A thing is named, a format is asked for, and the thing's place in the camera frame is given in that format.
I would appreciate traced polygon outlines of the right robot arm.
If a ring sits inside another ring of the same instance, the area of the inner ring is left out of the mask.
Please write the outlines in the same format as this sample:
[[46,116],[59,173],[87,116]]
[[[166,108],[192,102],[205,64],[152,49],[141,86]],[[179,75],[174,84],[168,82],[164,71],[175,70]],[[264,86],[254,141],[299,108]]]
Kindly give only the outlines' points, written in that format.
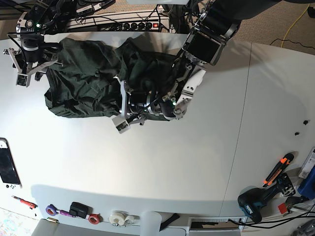
[[60,43],[45,42],[45,35],[63,32],[74,16],[76,0],[37,0],[17,21],[16,31],[7,36],[17,46],[5,49],[4,54],[13,60],[17,70],[17,84],[27,87],[31,76],[36,80],[46,73],[47,67],[58,62]]

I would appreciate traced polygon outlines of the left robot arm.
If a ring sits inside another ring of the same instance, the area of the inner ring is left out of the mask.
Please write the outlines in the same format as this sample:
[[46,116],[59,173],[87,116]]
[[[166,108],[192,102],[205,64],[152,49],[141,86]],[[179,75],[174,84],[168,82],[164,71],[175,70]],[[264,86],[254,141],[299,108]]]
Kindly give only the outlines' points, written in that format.
[[122,68],[117,75],[122,95],[121,113],[112,119],[119,132],[146,120],[181,119],[206,72],[217,64],[227,42],[243,20],[274,6],[274,0],[210,0],[175,56],[148,55],[121,46]]

